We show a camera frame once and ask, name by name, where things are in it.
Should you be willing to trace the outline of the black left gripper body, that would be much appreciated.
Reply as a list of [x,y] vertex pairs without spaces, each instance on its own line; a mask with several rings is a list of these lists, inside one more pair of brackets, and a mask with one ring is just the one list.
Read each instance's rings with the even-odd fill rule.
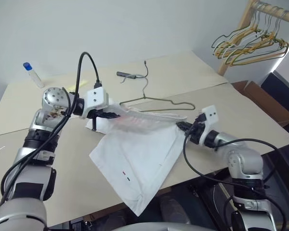
[[87,114],[87,118],[92,120],[92,131],[96,131],[96,122],[97,118],[105,118],[106,114],[103,112],[103,110],[90,110]]

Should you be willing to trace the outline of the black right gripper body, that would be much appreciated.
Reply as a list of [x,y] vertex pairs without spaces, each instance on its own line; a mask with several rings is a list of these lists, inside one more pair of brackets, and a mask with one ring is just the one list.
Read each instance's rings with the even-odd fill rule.
[[199,144],[200,137],[203,134],[204,129],[204,120],[197,118],[190,127],[190,129],[187,131],[187,134],[190,135],[190,141],[195,144]]

